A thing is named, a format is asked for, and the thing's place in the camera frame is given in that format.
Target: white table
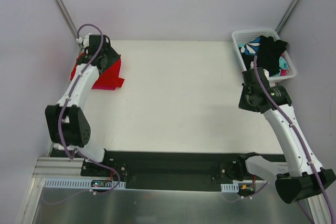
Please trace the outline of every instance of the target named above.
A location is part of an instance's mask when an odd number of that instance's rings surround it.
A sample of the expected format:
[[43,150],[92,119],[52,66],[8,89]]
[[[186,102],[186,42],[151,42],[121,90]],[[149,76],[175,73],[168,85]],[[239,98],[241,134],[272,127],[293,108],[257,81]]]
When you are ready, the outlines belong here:
[[125,82],[91,91],[93,141],[114,151],[282,153],[264,116],[238,108],[243,79],[232,43],[111,44]]

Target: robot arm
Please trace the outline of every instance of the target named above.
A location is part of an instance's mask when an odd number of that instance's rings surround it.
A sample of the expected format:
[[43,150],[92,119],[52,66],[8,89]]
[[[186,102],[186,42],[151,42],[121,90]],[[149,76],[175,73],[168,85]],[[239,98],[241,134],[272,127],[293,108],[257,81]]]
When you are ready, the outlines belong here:
[[227,169],[227,175],[237,180],[242,180],[244,176],[249,174],[257,175],[275,185],[281,199],[288,204],[320,194],[321,190],[310,163],[314,163],[318,170],[324,188],[329,187],[336,180],[333,170],[324,169],[309,147],[296,121],[294,109],[286,89],[280,85],[270,87],[262,68],[258,68],[258,73],[272,99],[293,121],[293,125],[302,136],[312,161],[308,161],[292,125],[269,102],[257,81],[254,69],[250,69],[243,72],[244,87],[239,108],[260,112],[265,116],[275,132],[288,166],[279,166],[265,160],[257,153],[248,153],[241,155],[237,162]]
[[109,69],[120,56],[110,45],[110,39],[104,35],[102,49],[90,65],[92,58],[100,44],[101,36],[88,34],[84,39],[78,39],[84,48],[84,54],[77,60],[76,73],[66,93],[56,105],[49,105],[45,110],[51,141],[61,144],[58,132],[58,118],[60,111],[68,101],[62,117],[62,133],[67,146],[78,149],[89,159],[102,162],[105,150],[95,141],[89,141],[91,128],[86,120],[83,108],[94,83],[99,76]]

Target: white plastic basket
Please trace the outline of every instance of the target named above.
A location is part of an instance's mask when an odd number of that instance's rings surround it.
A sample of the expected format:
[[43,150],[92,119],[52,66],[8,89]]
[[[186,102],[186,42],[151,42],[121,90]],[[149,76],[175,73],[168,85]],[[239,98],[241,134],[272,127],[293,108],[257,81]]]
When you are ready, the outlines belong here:
[[[266,28],[265,29],[234,31],[232,33],[233,43],[235,44],[235,53],[236,53],[236,56],[238,58],[238,62],[240,64],[240,67],[241,67],[242,71],[246,71],[246,67],[245,67],[243,58],[241,57],[242,55],[240,54],[238,45],[247,44],[251,40],[254,40],[254,39],[258,38],[261,35],[263,35],[265,37],[272,36],[274,38],[274,40],[280,39],[279,35],[277,34],[276,31],[274,31],[272,29],[266,29]],[[293,77],[296,76],[296,69],[295,69],[292,61],[290,60],[287,51],[285,51],[282,55],[283,55],[284,59],[287,62],[287,65],[288,65],[286,75],[285,76],[277,76],[277,77],[269,77],[270,82],[279,82],[279,81],[286,80],[286,79],[289,79],[289,78],[293,78]]]

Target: wall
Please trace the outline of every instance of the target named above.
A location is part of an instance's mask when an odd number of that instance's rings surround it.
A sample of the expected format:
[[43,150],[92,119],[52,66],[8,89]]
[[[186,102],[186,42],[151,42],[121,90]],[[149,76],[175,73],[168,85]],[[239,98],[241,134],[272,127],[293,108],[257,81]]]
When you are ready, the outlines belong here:
[[0,223],[14,223],[50,140],[44,108],[65,91],[77,46],[53,0],[0,0]]
[[[297,118],[325,168],[336,171],[336,0],[302,0],[281,38],[298,75],[287,81]],[[336,185],[327,190],[336,207]]]
[[74,23],[112,40],[231,41],[239,29],[278,25],[291,0],[63,0]]

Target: black cloth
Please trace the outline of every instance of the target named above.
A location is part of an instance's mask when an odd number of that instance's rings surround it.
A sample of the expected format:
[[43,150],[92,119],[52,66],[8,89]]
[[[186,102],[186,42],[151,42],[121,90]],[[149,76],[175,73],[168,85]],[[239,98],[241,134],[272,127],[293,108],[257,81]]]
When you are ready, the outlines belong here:
[[258,41],[260,43],[258,47],[253,47],[256,52],[254,53],[253,50],[252,52],[250,52],[251,50],[248,51],[246,47],[249,44],[246,44],[244,46],[244,52],[240,51],[241,56],[243,58],[246,69],[248,70],[251,68],[251,62],[253,62],[254,56],[256,54],[258,56],[257,66],[266,69],[269,72],[269,76],[273,76],[279,73],[279,58],[282,53],[286,51],[287,42],[280,39],[274,41],[273,37],[260,36],[259,38],[259,40],[256,39],[251,41],[252,45],[255,45],[254,41]]

